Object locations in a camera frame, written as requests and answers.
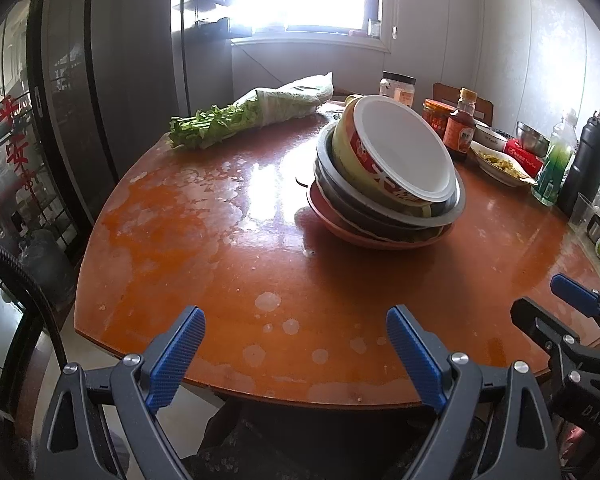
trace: red package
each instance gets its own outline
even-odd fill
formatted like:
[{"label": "red package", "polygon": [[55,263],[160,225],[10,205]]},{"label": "red package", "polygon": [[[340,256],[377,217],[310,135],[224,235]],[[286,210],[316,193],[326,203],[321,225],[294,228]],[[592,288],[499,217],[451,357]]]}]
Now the red package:
[{"label": "red package", "polygon": [[520,163],[520,166],[522,166],[522,169],[533,178],[542,170],[542,160],[520,146],[517,139],[509,139],[507,141],[504,153],[515,158]]}]

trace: green leafy vegetable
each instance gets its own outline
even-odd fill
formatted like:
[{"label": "green leafy vegetable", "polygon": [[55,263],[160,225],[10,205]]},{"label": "green leafy vegetable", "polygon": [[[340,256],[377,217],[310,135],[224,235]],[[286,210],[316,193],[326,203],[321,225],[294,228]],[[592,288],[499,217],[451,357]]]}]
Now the green leafy vegetable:
[{"label": "green leafy vegetable", "polygon": [[226,108],[214,105],[209,110],[198,110],[194,117],[172,117],[169,138],[173,147],[208,148],[261,123],[262,111],[257,99]]}]

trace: black water bottle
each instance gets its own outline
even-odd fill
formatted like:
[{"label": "black water bottle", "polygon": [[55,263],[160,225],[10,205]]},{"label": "black water bottle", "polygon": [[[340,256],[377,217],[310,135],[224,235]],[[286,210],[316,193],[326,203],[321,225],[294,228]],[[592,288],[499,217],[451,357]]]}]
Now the black water bottle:
[{"label": "black water bottle", "polygon": [[576,157],[555,203],[565,215],[571,217],[578,193],[593,202],[599,187],[600,110],[593,114],[582,129]]}]

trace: metal bolt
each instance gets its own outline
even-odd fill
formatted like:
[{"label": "metal bolt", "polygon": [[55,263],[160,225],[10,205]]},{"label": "metal bolt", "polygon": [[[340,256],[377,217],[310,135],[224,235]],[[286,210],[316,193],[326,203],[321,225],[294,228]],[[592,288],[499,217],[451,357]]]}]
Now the metal bolt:
[{"label": "metal bolt", "polygon": [[529,365],[524,361],[516,361],[513,363],[513,368],[515,371],[520,372],[521,374],[526,374],[529,371]]},{"label": "metal bolt", "polygon": [[138,354],[125,355],[122,359],[122,364],[125,366],[136,366],[140,362]]},{"label": "metal bolt", "polygon": [[462,352],[456,352],[455,354],[451,354],[451,360],[457,365],[465,365],[469,362],[469,356]]},{"label": "metal bolt", "polygon": [[76,363],[67,363],[64,365],[62,371],[67,375],[75,374],[78,371],[78,365]]}]

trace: red plate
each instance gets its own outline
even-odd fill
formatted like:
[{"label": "red plate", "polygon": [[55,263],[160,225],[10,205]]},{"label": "red plate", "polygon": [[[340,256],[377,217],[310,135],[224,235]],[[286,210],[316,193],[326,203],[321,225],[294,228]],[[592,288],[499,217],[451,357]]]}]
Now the red plate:
[{"label": "red plate", "polygon": [[363,232],[352,225],[346,223],[333,209],[322,194],[318,185],[313,182],[306,192],[306,198],[309,202],[309,206],[314,210],[314,213],[318,215],[318,218],[322,220],[325,227],[335,234],[338,238],[349,242],[350,244],[364,247],[367,249],[379,249],[385,251],[403,251],[407,249],[416,249],[418,247],[424,247],[427,245],[434,244],[438,240],[442,239],[451,232],[452,226],[447,226],[443,229],[440,236],[431,238],[424,242],[389,242],[384,240],[377,240],[370,238]]}]

